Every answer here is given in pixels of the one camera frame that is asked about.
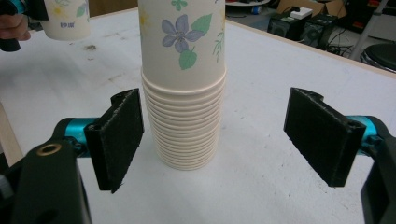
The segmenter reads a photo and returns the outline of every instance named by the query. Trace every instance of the box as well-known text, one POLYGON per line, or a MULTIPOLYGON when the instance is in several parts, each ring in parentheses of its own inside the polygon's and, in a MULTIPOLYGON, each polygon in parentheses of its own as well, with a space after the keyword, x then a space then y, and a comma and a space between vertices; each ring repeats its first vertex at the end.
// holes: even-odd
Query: box
POLYGON ((336 16, 329 14, 318 14, 309 19, 305 23, 304 31, 300 37, 301 43, 325 50, 337 20, 336 16))
POLYGON ((300 35, 303 32, 305 22, 311 18, 311 15, 302 20, 295 19, 290 16, 290 12, 282 14, 274 14, 271 16, 268 24, 267 32, 273 35, 285 37, 290 40, 300 40, 300 35))
POLYGON ((281 14, 288 11, 291 7, 307 7, 313 10, 312 16, 319 13, 329 14, 338 18, 345 17, 347 10, 345 9, 343 0, 329 1, 310 1, 310 0, 280 0, 276 12, 281 14))

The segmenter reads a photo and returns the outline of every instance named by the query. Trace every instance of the cup rim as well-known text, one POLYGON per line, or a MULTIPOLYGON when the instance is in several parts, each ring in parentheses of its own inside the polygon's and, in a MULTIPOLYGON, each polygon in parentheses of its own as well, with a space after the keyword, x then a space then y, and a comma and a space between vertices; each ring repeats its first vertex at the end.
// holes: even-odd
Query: cup rim
POLYGON ((171 116, 176 116, 176 117, 184 117, 184 118, 190 118, 190 117, 198 117, 199 115, 209 115, 214 112, 215 109, 220 110, 222 105, 222 97, 216 100, 212 105, 200 109, 200 110, 194 110, 194 111, 171 111, 167 110, 164 108, 161 108, 160 106, 155 105, 154 103, 151 102, 149 98, 146 98, 146 106, 150 106, 152 109, 163 112, 164 114, 168 114, 171 116))
POLYGON ((169 154, 169 156, 180 157, 180 158, 196 158, 197 156, 202 156, 206 154, 212 145, 216 144, 216 142, 211 143, 206 149, 196 151, 196 152, 174 152, 172 150, 162 148, 162 146, 158 145, 161 148, 161 151, 165 154, 169 154))
POLYGON ((160 157, 161 161, 162 161, 165 165, 167 165, 167 166, 169 166, 169 167, 171 167, 171 168, 174 168, 174 169, 177 169, 177 170, 190 171, 190 170, 197 170, 197 169, 200 169, 200 168, 206 166, 210 161, 212 161, 212 159, 213 159, 213 157, 215 157, 216 153, 213 153, 209 158, 207 158, 207 161, 204 161, 204 162, 201 163, 201 164, 197 164, 196 166, 180 166, 180 165, 176 165, 176 164, 173 164, 173 163, 171 163, 171 162, 169 162, 169 161, 166 161, 166 160, 165 160, 164 158, 162 158, 161 155, 159 155, 158 153, 157 153, 157 155, 160 157))
POLYGON ((164 154, 160 149, 157 148, 157 151, 159 153, 161 153, 162 156, 165 156, 166 159, 168 159, 169 161, 172 161, 172 162, 180 163, 180 164, 184 164, 184 163, 187 163, 187 164, 199 163, 200 161, 204 161, 207 158, 209 158, 211 156, 211 154, 215 152, 215 150, 216 150, 216 145, 210 146, 208 148, 208 151, 206 152, 206 154, 204 154, 204 155, 202 155, 202 156, 200 156, 198 158, 195 158, 195 159, 179 159, 179 158, 170 157, 170 156, 164 154))
POLYGON ((183 149, 185 147, 198 147, 198 146, 201 146, 204 143, 206 143, 211 137, 214 137, 215 136, 214 134, 219 130, 219 123, 215 127, 213 127, 212 129, 208 130, 207 132, 198 133, 199 135, 198 134, 192 134, 192 136, 203 136, 204 133, 210 133, 209 136, 211 136, 211 137, 204 136, 201 139, 197 139, 197 140, 194 139, 191 142, 189 142, 189 141, 185 141, 185 142, 173 141, 173 140, 165 137, 165 136, 171 136, 171 137, 175 137, 177 139, 180 139, 180 138, 185 138, 185 139, 191 138, 191 137, 188 137, 188 136, 185 136, 185 135, 183 136, 183 135, 177 135, 177 134, 174 134, 174 133, 170 133, 170 134, 169 133, 164 133, 162 130, 158 130, 157 128, 153 127, 153 125, 151 125, 151 129, 155 133, 162 133, 161 135, 155 135, 155 137, 156 138, 160 138, 169 147, 182 147, 182 149, 183 149))
POLYGON ((193 120, 176 120, 176 119, 172 119, 172 116, 166 116, 165 114, 160 114, 160 113, 158 113, 158 111, 153 111, 149 107, 148 107, 148 110, 150 112, 152 112, 150 114, 152 116, 155 116, 157 119, 162 120, 163 122, 164 122, 164 120, 169 120, 169 121, 172 120, 172 122, 176 123, 178 126, 191 126, 191 125, 199 124, 202 122, 206 122, 207 120, 210 119, 209 116, 205 116, 200 119, 193 119, 193 120))
POLYGON ((210 123, 214 122, 217 117, 221 117, 220 110, 216 111, 213 113, 210 117, 208 116, 208 120, 205 120, 201 123, 194 124, 194 125, 186 125, 186 126, 178 126, 174 124, 167 123, 164 120, 158 119, 156 115, 154 115, 151 111, 150 108, 148 108, 148 113, 151 115, 151 119, 153 119, 154 122, 158 123, 159 125, 163 126, 164 128, 170 129, 170 130, 175 130, 175 131, 186 131, 186 132, 191 132, 191 131, 196 131, 201 128, 204 128, 207 125, 210 125, 210 123))
POLYGON ((201 151, 204 148, 208 147, 210 144, 215 142, 216 138, 219 138, 219 134, 211 136, 211 138, 205 140, 202 143, 194 144, 194 146, 178 146, 164 142, 160 137, 154 136, 154 140, 156 140, 157 144, 161 144, 166 147, 168 150, 179 153, 179 152, 197 152, 201 151))
POLYGON ((157 101, 154 98, 152 98, 149 94, 146 94, 146 98, 148 98, 153 104, 155 104, 156 106, 159 106, 165 110, 169 110, 169 111, 182 111, 182 112, 192 112, 192 111, 199 111, 199 110, 203 110, 205 108, 207 108, 208 106, 211 106, 212 104, 214 104, 219 98, 222 97, 223 91, 221 91, 219 93, 219 95, 213 97, 213 98, 209 98, 208 101, 200 104, 200 105, 168 105, 165 104, 163 102, 157 101))
POLYGON ((202 140, 204 138, 207 138, 218 128, 218 126, 219 126, 219 123, 212 130, 209 130, 207 132, 202 133, 201 135, 197 135, 197 136, 193 136, 193 137, 186 137, 186 136, 181 136, 181 135, 173 134, 173 133, 171 133, 171 134, 164 133, 161 129, 159 130, 157 128, 154 128, 154 130, 157 133, 159 133, 162 137, 168 139, 169 141, 178 141, 178 139, 180 139, 180 140, 183 140, 182 142, 189 143, 189 142, 196 142, 196 141, 202 140))
POLYGON ((211 99, 214 95, 221 95, 223 94, 224 87, 225 87, 225 79, 222 81, 221 86, 219 86, 217 89, 214 89, 213 92, 208 91, 208 92, 203 92, 206 93, 206 95, 200 97, 199 94, 197 95, 189 95, 189 98, 179 96, 179 95, 169 95, 170 97, 174 97, 177 99, 171 99, 171 98, 166 98, 164 96, 158 95, 155 93, 154 90, 152 90, 150 87, 146 85, 146 83, 143 81, 142 86, 143 90, 145 91, 145 94, 148 94, 151 98, 154 100, 162 103, 162 104, 168 104, 168 105, 196 105, 200 104, 201 102, 205 102, 207 99, 211 99))
POLYGON ((218 124, 221 122, 221 116, 215 117, 215 120, 213 120, 213 122, 207 124, 204 127, 195 129, 195 130, 184 130, 184 131, 178 131, 178 130, 173 130, 173 129, 169 129, 166 127, 163 127, 161 125, 156 124, 155 122, 153 123, 155 125, 155 127, 157 127, 159 130, 163 131, 163 132, 167 132, 167 133, 173 133, 173 134, 180 134, 181 136, 185 136, 186 138, 188 138, 189 136, 196 136, 196 134, 200 134, 202 132, 209 130, 212 130, 212 128, 215 128, 218 126, 218 124))
POLYGON ((141 74, 142 80, 144 82, 146 82, 151 89, 154 89, 156 91, 162 92, 164 94, 170 94, 170 95, 196 95, 196 94, 200 94, 200 93, 203 93, 203 92, 210 91, 211 89, 215 88, 226 77, 227 67, 225 66, 224 73, 221 75, 221 77, 216 82, 212 83, 208 87, 205 87, 205 88, 202 88, 202 89, 198 89, 198 90, 194 90, 194 91, 172 91, 172 90, 169 90, 169 89, 166 89, 166 88, 162 88, 162 87, 156 85, 155 83, 150 82, 146 78, 146 75, 143 72, 143 66, 140 69, 140 74, 141 74))
POLYGON ((203 142, 208 141, 209 139, 215 137, 215 134, 217 133, 218 127, 214 128, 213 130, 204 133, 202 135, 192 137, 192 138, 183 138, 183 137, 173 137, 169 136, 165 133, 162 133, 159 130, 154 129, 154 132, 158 134, 159 138, 161 138, 164 142, 170 144, 170 145, 178 145, 181 147, 190 147, 190 146, 196 146, 197 144, 201 144, 203 142))

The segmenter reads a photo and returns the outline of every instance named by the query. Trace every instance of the human hand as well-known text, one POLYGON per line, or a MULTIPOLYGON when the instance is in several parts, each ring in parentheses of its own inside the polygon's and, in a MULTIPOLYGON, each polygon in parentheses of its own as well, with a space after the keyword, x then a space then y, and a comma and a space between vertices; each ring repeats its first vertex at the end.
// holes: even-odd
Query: human hand
POLYGON ((0 15, 0 39, 28 40, 27 18, 24 15, 0 15))

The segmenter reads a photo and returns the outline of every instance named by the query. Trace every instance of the table surface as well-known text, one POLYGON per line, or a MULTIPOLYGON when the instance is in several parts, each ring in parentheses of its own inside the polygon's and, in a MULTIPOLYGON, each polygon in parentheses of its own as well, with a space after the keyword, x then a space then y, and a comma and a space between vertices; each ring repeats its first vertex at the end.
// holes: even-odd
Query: table surface
MULTIPOLYGON (((92 35, 61 42, 34 33, 0 53, 0 101, 25 154, 63 118, 100 117, 115 93, 141 88, 136 10, 92 19, 92 35)), ((393 74, 227 22, 225 91, 216 156, 195 171, 156 155, 146 131, 115 194, 78 159, 93 223, 363 223, 360 191, 372 160, 354 161, 328 188, 283 132, 291 87, 315 91, 345 115, 382 119, 396 134, 393 74)))

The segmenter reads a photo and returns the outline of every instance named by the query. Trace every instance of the electronic device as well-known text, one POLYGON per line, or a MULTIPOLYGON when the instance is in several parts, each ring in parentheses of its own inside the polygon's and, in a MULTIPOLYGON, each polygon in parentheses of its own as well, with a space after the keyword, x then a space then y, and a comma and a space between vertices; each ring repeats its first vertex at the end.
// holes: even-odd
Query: electronic device
POLYGON ((300 7, 300 10, 298 11, 292 11, 290 13, 290 16, 293 17, 294 19, 302 20, 305 17, 311 16, 312 15, 312 9, 307 8, 307 7, 300 7))
POLYGON ((327 14, 318 14, 307 20, 304 26, 301 40, 305 45, 326 49, 329 37, 337 22, 337 17, 327 14))
POLYGON ((295 19, 290 16, 289 11, 282 14, 275 14, 270 19, 267 32, 290 40, 300 40, 305 21, 309 18, 311 18, 311 15, 302 20, 295 19))

